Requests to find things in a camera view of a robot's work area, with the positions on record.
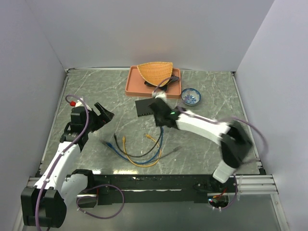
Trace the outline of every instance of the blue and white bowl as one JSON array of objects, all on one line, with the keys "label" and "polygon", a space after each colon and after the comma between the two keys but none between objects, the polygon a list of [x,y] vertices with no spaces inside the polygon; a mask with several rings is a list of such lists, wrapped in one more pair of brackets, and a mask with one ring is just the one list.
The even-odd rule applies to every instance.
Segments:
[{"label": "blue and white bowl", "polygon": [[186,88],[181,93],[181,98],[188,106],[195,106],[201,101],[201,94],[194,88]]}]

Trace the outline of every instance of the pink plastic tray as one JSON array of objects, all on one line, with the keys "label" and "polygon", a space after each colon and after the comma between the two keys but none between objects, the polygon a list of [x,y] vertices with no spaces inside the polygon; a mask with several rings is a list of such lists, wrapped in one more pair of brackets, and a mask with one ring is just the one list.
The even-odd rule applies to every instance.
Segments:
[{"label": "pink plastic tray", "polygon": [[[168,86],[166,95],[168,99],[180,99],[181,97],[181,72],[180,69],[174,68],[172,74],[178,76],[180,80]],[[154,87],[148,87],[144,84],[137,66],[131,66],[126,82],[125,94],[127,96],[152,97]]]}]

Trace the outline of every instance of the gray marble surface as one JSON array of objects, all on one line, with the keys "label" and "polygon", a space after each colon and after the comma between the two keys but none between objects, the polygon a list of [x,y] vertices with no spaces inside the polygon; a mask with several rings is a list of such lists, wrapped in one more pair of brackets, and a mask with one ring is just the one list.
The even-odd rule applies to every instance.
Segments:
[{"label": "gray marble surface", "polygon": [[[140,155],[154,144],[145,137],[149,133],[154,138],[159,136],[152,115],[137,117],[135,100],[142,99],[125,95],[128,70],[70,70],[64,91],[85,97],[88,105],[93,107],[99,102],[115,114],[113,120],[102,129],[89,134],[89,140],[80,156],[70,169],[91,169],[97,174],[212,174],[221,160],[219,147],[212,141],[191,132],[165,128],[163,154],[177,146],[182,148],[176,153],[160,160],[153,167],[136,167],[120,159],[111,150],[101,144],[100,139],[111,142],[114,146],[113,133],[116,132],[120,145],[122,136],[126,136],[127,152]],[[206,72],[185,70],[181,72],[182,89],[196,88],[202,95],[202,101],[190,107],[195,113],[208,118],[237,116],[244,118],[230,72]],[[170,106],[180,104],[180,100],[168,100]],[[64,97],[56,118],[48,148],[41,165],[43,173],[54,157],[59,138],[70,119],[71,107]],[[247,158],[256,155],[252,150]],[[257,164],[251,163],[238,170],[238,174],[259,174]]]}]

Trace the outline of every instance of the wicker basket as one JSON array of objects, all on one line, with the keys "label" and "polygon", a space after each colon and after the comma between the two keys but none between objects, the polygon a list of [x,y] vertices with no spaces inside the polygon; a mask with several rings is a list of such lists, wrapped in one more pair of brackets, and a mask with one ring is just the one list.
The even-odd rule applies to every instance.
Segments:
[{"label": "wicker basket", "polygon": [[[164,79],[171,77],[173,63],[151,62],[140,64],[137,66],[137,68],[145,81],[151,83],[154,86],[157,86]],[[168,80],[166,80],[160,86],[162,87],[167,82]]]}]

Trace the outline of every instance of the blue cable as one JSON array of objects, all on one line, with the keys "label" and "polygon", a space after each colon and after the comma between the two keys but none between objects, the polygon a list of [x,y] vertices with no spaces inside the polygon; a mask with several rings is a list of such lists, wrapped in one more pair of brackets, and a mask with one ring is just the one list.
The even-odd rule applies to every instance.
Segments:
[{"label": "blue cable", "polygon": [[[160,138],[160,144],[159,144],[159,148],[158,148],[156,154],[155,154],[151,159],[149,159],[149,160],[147,160],[147,161],[145,161],[145,162],[136,162],[136,161],[134,161],[135,164],[137,164],[137,165],[145,165],[145,164],[151,162],[152,160],[154,160],[154,158],[157,157],[157,155],[159,154],[159,151],[160,151],[160,149],[161,149],[161,147],[162,147],[162,145],[163,145],[163,136],[164,136],[164,129],[163,129],[162,127],[161,127],[160,129],[161,129],[161,132],[162,132],[162,137]],[[129,161],[126,157],[124,157],[121,153],[119,153],[119,152],[117,151],[117,149],[115,149],[114,146],[113,146],[111,143],[106,142],[106,144],[108,145],[108,147],[110,147],[111,149],[113,149],[114,152],[115,152],[118,156],[120,156],[122,159]]]}]

